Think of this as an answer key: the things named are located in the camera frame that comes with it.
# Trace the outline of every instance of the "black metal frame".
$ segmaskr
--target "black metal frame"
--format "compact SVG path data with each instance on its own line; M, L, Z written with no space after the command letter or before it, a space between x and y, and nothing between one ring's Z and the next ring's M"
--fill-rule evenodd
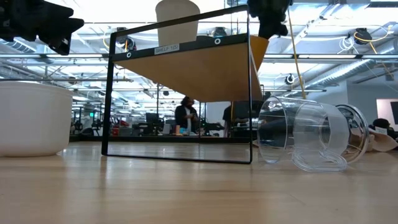
M218 47L221 45L230 45L230 44L242 44L247 43L248 45L248 87L249 87L249 120L252 120L252 93L251 93L251 48L250 48L250 33L249 33L249 12L248 6L242 5L237 7L231 7L227 9L221 9L212 12L206 12L203 14L198 14L194 16L183 17L179 19L173 19L165 22L158 22L156 24L151 24L147 26L142 26L138 28L123 30L119 32L114 32L111 34L110 43L109 43L109 61L108 61L108 76L106 81L106 94L105 94L105 110L104 110L104 126L103 126L103 138L102 138L102 148L101 153L104 156L119 156L119 157L132 157L132 158L146 158L146 159L167 159L167 160L176 160L176 161L193 161L193 162L218 162L218 163L232 163L232 164L250 164L252 162L252 122L249 122L249 130L250 130L250 138L249 140L249 160L248 161L220 161L220 160L208 160L208 159L188 159L188 158L170 158L170 157L146 157L146 156L124 156L124 155L115 155L108 154L108 146L109 146L109 130L110 130L110 118L111 118L111 101L112 101L112 89L113 89L113 73L114 73L114 62L121 60L134 60L134 58L141 57L150 57L154 55L154 49L143 49L135 52L126 52L116 54L116 38L124 35L135 34L138 32L143 32L152 29L159 29L162 27L174 26L179 24L184 24L193 21L199 21L201 19L207 19L216 16L223 16L225 14L232 14L234 12L247 12L247 30L246 34L238 34L228 37L223 37L223 41L219 44L215 44L214 40L201 40L194 42L181 43L178 51L170 52L167 54L173 54L182 51L195 50L195 49L204 49L208 47ZM214 143L214 141L209 141L206 138L196 138L196 140L186 139L188 142L195 143ZM123 138L111 138L113 141L122 140Z

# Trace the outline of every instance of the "ceiling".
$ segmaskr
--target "ceiling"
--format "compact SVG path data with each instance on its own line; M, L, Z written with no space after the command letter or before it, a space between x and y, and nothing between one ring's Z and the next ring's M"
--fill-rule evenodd
M228 7L224 0L192 1L197 4L201 12ZM109 42L109 35L117 27L133 28L156 22L154 9L159 0L98 0L95 3L85 0L49 0L49 2L73 8L75 10L73 16L82 18L86 22L72 36L71 55L74 55L106 54L108 53L106 45ZM396 16L398 8L366 8L367 4L328 6L325 1L317 2L311 4L297 3L291 7L293 35L295 36L298 54L356 54L354 48L360 54L370 54L372 49L369 44L354 44L348 50L342 50L344 48L342 48L344 38L348 34L352 35L355 29L359 27L367 28L374 39L384 37L388 32L387 37L374 43L376 49L398 35L398 19ZM326 16L324 19L319 19L320 15ZM198 35L209 34L215 27L224 27L227 33L245 33L246 24L243 23L245 20L246 12L206 19L199 22ZM257 34L258 27L258 20L251 18L250 33ZM156 30L134 34L131 37L136 42L138 50L159 46ZM39 42L26 42L23 39L18 39L18 42L34 49L36 53L52 53L48 47ZM292 54L291 43L290 36L273 37L270 40L267 54ZM8 45L0 44L0 53L21 54L21 51ZM107 62L105 58L58 58L51 59L51 65L28 58L5 58L2 61L7 61L12 63L12 65L31 70L34 73L51 75L51 78L77 77L91 80L77 85L66 83L64 87L67 88L105 88L106 85L104 81L92 81L92 79L104 80L106 78ZM316 60L311 60L310 62L300 61L298 67L304 80L309 80L339 64L340 62L336 61L323 60L322 62L317 62ZM382 70L383 68L378 67L373 72L380 73ZM290 73L297 74L293 60L282 63L265 61L258 72L260 82L266 88L290 88L284 84L285 77ZM146 108L150 108L153 103L156 103L156 91L150 91L149 95L144 93L145 89L152 90L157 88L150 80L128 70L116 69L114 75L120 81L114 83L114 88L135 89L134 91L117 91L115 93L117 97L115 98L118 100L115 100L115 102L119 102L120 105L125 102L128 108L131 108L131 102L146 104ZM373 75L370 71L360 73L350 78L349 81L355 82L370 75ZM0 77L7 78L7 74L0 74ZM370 83L372 85L384 85L385 82L384 77L371 78L358 85L370 85ZM166 111L164 113L172 114L171 111L179 103L183 95L174 91L169 91L168 93L169 95L165 96L163 92L160 92L160 97L161 101L164 102L164 111ZM87 98L97 97L97 100L101 100L102 97L98 92L84 90L79 95L86 95Z

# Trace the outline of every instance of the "person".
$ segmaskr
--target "person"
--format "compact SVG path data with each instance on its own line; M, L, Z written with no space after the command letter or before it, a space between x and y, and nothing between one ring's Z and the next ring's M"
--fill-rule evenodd
M188 96L181 101L181 106L176 107L174 118L176 125L186 128L191 132L196 132L196 122L198 119L197 111L193 108L193 99Z
M376 130L376 127L386 129L387 135L392 137L394 140L398 138L394 129L390 127L390 122L388 122L388 120L384 118L375 119L373 124L369 125L369 128Z
M224 115L223 115L223 120L224 120L224 138L230 137L229 130L232 128L233 124L236 123L246 123L249 121L249 119L240 119L240 118L232 118L232 106L229 105L227 108L224 110Z

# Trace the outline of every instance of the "label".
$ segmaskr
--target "label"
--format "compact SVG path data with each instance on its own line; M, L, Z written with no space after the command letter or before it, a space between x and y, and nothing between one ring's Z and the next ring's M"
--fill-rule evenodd
M386 128L374 127L374 129L375 129L376 133L387 135L387 129Z
M180 50L180 44L173 44L173 45L168 45L168 46L163 46L163 47L157 47L155 48L155 55L158 54L165 54L169 52L174 52Z

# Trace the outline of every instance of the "white ceramic bowl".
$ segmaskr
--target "white ceramic bowl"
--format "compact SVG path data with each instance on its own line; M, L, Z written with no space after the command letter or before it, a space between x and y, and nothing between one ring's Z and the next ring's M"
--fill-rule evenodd
M0 156L49 156L68 146L72 92L0 82Z

